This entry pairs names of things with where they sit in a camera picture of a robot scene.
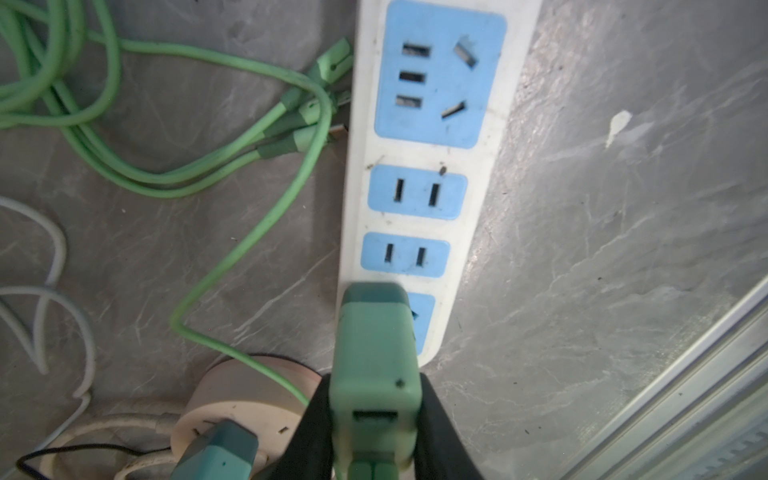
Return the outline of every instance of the vertical socket slot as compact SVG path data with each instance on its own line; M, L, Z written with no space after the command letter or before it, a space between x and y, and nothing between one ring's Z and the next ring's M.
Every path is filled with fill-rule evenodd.
M467 50L461 42L457 43L453 48L453 51L466 63L470 68L474 68L478 62L478 59Z
M432 191L429 193L429 206L437 205L437 196L440 193L440 184L432 184Z
M402 202L402 188L406 184L406 180L403 178L397 179L397 187L395 187L395 202Z
M421 108L422 99L418 97L406 97L405 95L398 95L397 99L395 99L395 104L401 107Z
M419 247L419 255L416 256L416 266L424 266L424 256L427 254L427 249Z
M422 84L425 82L427 76L423 73L418 73L417 71L401 71L400 72L400 80L403 81L412 81L413 83L419 83Z
M402 44L402 54L409 57L429 58L430 47L424 45L415 45L413 43Z
M464 111L467 109L467 105L464 102L458 103L450 108L446 108L442 111L440 116L443 120L448 119L449 117L452 117L453 115L456 115L457 113Z

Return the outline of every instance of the round beige power socket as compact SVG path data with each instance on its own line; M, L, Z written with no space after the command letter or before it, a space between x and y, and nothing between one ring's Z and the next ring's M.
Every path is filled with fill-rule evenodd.
M290 360L254 356L312 398L320 375ZM170 435L177 460L192 441L211 426L230 419L259 437L252 473L274 463L285 452L299 425L304 405L273 380L237 360L213 367L200 381Z

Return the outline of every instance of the marble floor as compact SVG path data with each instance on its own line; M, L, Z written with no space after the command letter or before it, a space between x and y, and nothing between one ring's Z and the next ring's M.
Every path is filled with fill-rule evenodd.
M290 68L355 29L351 0L109 4L121 36ZM766 21L761 0L544 0L448 332L424 368L488 480L557 480L768 273ZM95 126L154 170L231 140L283 91L175 58L124 55L123 67ZM104 52L89 46L69 79L83 103L103 71ZM0 83L14 79L0 42ZM622 111L631 118L609 136ZM293 207L190 325L330 368L345 156L343 142L325 149ZM176 337L167 317L299 162L264 161L193 197L154 200L102 179L54 129L0 131L0 194L67 234L60 287L95 324L95 412L191 394L217 354ZM42 283L50 256L43 231L0 211L0 284ZM32 302L9 302L30 317ZM78 331L58 311L48 325L48 377L0 328L3 469L77 404Z

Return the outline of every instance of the electrical outlet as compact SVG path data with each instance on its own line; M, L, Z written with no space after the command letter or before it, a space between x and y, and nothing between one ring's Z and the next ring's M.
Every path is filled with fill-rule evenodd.
M379 212L453 220L462 211L467 177L440 171L376 165L368 206Z
M429 320L435 309L435 297L423 293L409 293L408 303L413 313L413 334L416 337L416 353L422 354L429 332Z
M494 13L409 0L390 3L376 133L475 146L506 30L504 17Z
M421 366L445 335L540 7L358 1L339 304L351 283L399 283Z
M445 272L451 245L444 240L367 233L360 263L366 270L438 278Z

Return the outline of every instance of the white power strip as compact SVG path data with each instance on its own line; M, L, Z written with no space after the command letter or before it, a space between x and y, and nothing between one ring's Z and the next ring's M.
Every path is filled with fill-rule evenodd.
M419 365L438 352L541 0L362 0L339 300L409 292Z

